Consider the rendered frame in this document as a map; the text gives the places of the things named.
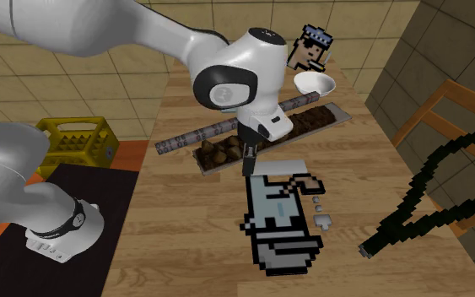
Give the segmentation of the white flat slab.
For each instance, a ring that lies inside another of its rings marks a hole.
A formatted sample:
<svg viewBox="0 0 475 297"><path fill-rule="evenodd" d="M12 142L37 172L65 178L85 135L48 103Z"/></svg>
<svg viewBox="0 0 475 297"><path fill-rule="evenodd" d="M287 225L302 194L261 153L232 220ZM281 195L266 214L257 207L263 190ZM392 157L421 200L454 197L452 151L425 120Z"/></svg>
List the white flat slab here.
<svg viewBox="0 0 475 297"><path fill-rule="evenodd" d="M254 176L288 176L307 173L304 160L275 160L257 161L253 171Z"/></svg>

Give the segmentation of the grey ruler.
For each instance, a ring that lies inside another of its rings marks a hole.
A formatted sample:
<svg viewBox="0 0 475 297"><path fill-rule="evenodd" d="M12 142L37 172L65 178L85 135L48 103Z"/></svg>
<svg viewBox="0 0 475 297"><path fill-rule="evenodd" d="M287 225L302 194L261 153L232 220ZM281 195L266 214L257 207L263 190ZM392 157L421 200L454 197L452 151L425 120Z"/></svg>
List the grey ruler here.
<svg viewBox="0 0 475 297"><path fill-rule="evenodd" d="M299 108L302 105L308 105L319 100L320 96L317 92L311 92L309 94L303 94L299 97L295 97L290 100L283 101L279 104L283 111L291 111L295 108ZM202 140L215 137L224 132L235 130L238 119L236 117L230 118L225 121L217 122L213 125L199 128L192 132L187 132L177 137L169 138L155 144L155 148L158 154L166 154L170 151L182 148L192 143L198 143Z"/></svg>

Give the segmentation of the grey tray with brown lumps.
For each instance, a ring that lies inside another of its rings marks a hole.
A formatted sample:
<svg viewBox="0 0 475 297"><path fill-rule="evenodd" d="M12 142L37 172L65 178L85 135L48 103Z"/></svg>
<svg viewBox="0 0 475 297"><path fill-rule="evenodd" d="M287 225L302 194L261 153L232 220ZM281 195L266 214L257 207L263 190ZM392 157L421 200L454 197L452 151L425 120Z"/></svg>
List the grey tray with brown lumps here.
<svg viewBox="0 0 475 297"><path fill-rule="evenodd" d="M288 143L300 140L326 128L336 126L352 117L334 103L312 107L289 116L294 128L287 135L274 142L267 140L258 144L257 154L264 154ZM202 146L192 155L204 176L240 163L243 158L244 142L231 135L218 142L202 141Z"/></svg>

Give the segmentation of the grey pixelated flat figure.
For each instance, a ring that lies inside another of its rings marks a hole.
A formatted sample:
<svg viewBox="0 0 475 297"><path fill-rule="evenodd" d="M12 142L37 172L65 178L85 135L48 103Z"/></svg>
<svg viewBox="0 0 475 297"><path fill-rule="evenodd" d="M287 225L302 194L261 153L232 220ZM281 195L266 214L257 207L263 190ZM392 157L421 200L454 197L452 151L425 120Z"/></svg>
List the grey pixelated flat figure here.
<svg viewBox="0 0 475 297"><path fill-rule="evenodd" d="M253 262L267 276L307 274L323 247L319 235L311 235L300 197L316 203L315 225L323 231L332 225L321 212L319 196L326 189L310 173L293 174L287 181L270 181L266 175L246 178L248 212L240 224L251 239Z"/></svg>

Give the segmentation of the white bowl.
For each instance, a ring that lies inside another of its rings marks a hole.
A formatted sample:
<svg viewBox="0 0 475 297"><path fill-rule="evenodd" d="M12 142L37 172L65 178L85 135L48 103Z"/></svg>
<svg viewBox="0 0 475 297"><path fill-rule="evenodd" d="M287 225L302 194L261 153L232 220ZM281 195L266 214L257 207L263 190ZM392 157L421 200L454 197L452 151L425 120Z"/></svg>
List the white bowl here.
<svg viewBox="0 0 475 297"><path fill-rule="evenodd" d="M296 74L294 84L301 94L316 92L319 97L330 94L336 88L336 82L332 77L311 71Z"/></svg>

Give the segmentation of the yellow plastic crate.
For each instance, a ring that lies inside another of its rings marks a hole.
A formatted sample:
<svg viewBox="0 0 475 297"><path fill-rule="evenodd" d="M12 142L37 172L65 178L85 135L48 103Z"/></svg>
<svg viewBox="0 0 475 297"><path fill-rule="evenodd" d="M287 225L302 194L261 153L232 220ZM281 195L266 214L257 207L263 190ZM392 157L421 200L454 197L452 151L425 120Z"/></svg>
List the yellow plastic crate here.
<svg viewBox="0 0 475 297"><path fill-rule="evenodd" d="M62 124L95 124L94 129L64 130ZM59 164L89 165L109 168L119 148L119 141L103 116L43 118L36 127L48 131L51 146L38 170Z"/></svg>

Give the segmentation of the black pixelated loop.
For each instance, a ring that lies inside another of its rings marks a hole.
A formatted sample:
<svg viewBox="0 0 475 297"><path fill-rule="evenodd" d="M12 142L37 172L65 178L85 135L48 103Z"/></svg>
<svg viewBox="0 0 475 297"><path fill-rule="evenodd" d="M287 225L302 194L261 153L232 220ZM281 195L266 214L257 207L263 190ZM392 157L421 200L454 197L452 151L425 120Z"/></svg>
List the black pixelated loop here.
<svg viewBox="0 0 475 297"><path fill-rule="evenodd" d="M475 214L475 198L467 199L462 204L450 209L424 215L415 222L408 220L412 217L416 205L420 203L426 184L433 179L439 163L449 154L454 154L459 149L465 149L472 144L475 144L475 132L439 146L428 157L421 171L412 178L409 183L411 189L407 191L406 196L397 206L397 210L380 221L376 233L359 246L359 253L364 257L371 258L389 244L394 245L398 241L404 242L417 236L424 236L435 227L471 218Z"/></svg>

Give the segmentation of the wooden chair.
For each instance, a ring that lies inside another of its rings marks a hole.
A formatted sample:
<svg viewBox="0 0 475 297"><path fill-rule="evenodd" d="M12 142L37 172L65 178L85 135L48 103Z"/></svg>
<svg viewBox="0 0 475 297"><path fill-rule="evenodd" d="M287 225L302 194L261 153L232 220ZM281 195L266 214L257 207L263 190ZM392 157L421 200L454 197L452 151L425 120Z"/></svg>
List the wooden chair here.
<svg viewBox="0 0 475 297"><path fill-rule="evenodd" d="M424 122L450 140L465 135L465 132L459 127L453 125L445 118L432 111L433 107L443 97L475 114L475 92L447 79L397 131L391 140L391 143L395 148L419 122ZM475 144L465 148L465 150L475 156ZM452 223L449 226L451 231L458 238L465 234L468 229L475 226L475 214L469 219L464 219L462 222L458 223Z"/></svg>

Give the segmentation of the black robot stand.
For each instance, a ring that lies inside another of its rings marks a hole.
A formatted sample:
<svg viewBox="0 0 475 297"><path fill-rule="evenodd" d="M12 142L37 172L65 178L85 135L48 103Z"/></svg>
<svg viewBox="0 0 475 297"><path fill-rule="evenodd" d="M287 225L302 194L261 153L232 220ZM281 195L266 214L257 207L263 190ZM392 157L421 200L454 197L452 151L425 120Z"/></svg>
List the black robot stand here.
<svg viewBox="0 0 475 297"><path fill-rule="evenodd" d="M58 263L26 248L24 228L9 225L0 235L0 297L100 297L137 178L130 170L58 166L47 180L98 205L104 231L87 251Z"/></svg>

